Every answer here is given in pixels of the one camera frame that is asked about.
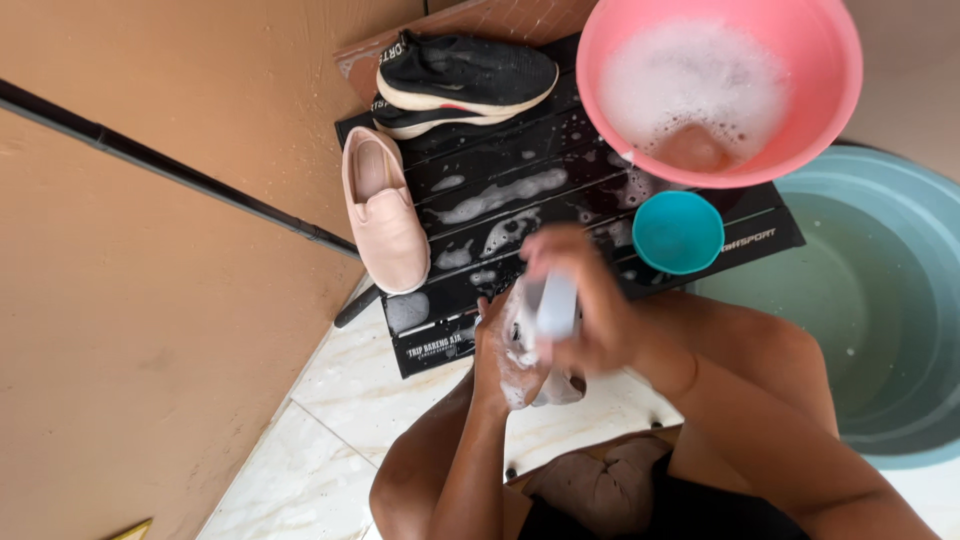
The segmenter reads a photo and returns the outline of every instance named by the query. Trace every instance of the shoe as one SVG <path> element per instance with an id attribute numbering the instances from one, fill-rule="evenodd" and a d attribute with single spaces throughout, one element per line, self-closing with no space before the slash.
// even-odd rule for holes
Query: shoe
<path id="1" fill-rule="evenodd" d="M 462 109 L 402 110 L 391 105 L 383 96 L 376 94 L 370 107 L 373 124 L 376 129 L 396 140 L 406 140 L 423 135 L 441 125 L 459 122 L 475 126 L 489 126 L 513 118 L 505 116 L 484 116 L 479 112 Z"/>
<path id="2" fill-rule="evenodd" d="M 512 116 L 543 101 L 559 75 L 552 60 L 529 47 L 404 30 L 380 54 L 376 87 L 402 110 Z"/>
<path id="3" fill-rule="evenodd" d="M 373 282 L 389 294 L 417 290 L 430 270 L 430 246 L 396 143 L 374 130 L 353 128 L 342 171 L 353 240 Z"/>

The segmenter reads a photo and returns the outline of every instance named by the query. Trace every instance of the shoe insole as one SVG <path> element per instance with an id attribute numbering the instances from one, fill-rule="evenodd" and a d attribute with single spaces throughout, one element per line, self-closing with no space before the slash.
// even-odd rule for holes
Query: shoe insole
<path id="1" fill-rule="evenodd" d="M 353 155 L 353 192 L 356 202 L 365 204 L 373 195 L 394 187 L 387 152 L 376 141 L 357 146 Z"/>

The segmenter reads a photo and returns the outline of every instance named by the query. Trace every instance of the black sneaker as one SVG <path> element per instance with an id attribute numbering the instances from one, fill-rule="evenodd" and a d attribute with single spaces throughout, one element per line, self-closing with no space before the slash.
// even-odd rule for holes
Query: black sneaker
<path id="1" fill-rule="evenodd" d="M 404 30 L 380 53 L 376 87 L 403 110 L 461 109 L 510 117 L 543 101 L 559 75 L 552 60 L 529 47 Z"/>
<path id="2" fill-rule="evenodd" d="M 433 110 L 403 110 L 398 109 L 376 94 L 373 105 L 370 107 L 373 114 L 373 124 L 376 129 L 396 140 L 406 140 L 417 135 L 423 135 L 441 124 L 460 122 L 487 126 L 512 118 L 506 116 L 484 116 L 479 112 L 470 112 L 463 109 L 442 108 Z"/>

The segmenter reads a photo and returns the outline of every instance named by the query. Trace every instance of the pink slip-on shoe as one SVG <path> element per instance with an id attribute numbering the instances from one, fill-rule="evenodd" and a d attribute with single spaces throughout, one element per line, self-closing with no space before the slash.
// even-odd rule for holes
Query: pink slip-on shoe
<path id="1" fill-rule="evenodd" d="M 417 290 L 430 270 L 430 247 L 396 143 L 374 130 L 353 128 L 342 171 L 353 240 L 373 282 L 390 294 Z"/>

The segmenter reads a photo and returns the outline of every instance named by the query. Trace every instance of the black shorts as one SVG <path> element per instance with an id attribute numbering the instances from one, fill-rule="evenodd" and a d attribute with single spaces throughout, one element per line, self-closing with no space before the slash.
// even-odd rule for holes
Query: black shorts
<path id="1" fill-rule="evenodd" d="M 622 540 L 665 538 L 737 538 L 800 540 L 809 537 L 783 512 L 751 497 L 675 479 L 666 474 L 669 453 L 654 464 L 654 511 L 642 535 Z M 576 520 L 534 496 L 518 540 L 595 540 Z"/>

